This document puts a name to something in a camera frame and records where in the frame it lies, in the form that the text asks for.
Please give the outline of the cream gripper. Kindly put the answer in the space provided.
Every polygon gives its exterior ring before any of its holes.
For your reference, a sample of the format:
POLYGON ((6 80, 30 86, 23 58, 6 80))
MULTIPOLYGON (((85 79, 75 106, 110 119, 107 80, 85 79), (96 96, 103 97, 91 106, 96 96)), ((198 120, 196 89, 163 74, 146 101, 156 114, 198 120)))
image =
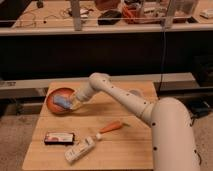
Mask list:
POLYGON ((80 88, 78 88, 71 96, 71 110, 79 109, 85 102, 89 101, 94 95, 96 91, 91 87, 89 83, 83 84, 80 88))

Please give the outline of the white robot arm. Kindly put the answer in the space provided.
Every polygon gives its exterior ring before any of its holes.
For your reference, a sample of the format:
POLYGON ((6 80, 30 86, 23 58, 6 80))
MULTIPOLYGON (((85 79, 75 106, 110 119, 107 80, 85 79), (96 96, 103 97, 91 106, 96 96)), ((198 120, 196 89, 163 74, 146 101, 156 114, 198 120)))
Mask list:
POLYGON ((89 101, 104 92, 151 128, 154 171, 200 171, 190 114, 176 98, 150 102, 113 85, 105 73, 93 73, 72 97, 73 103, 89 101))

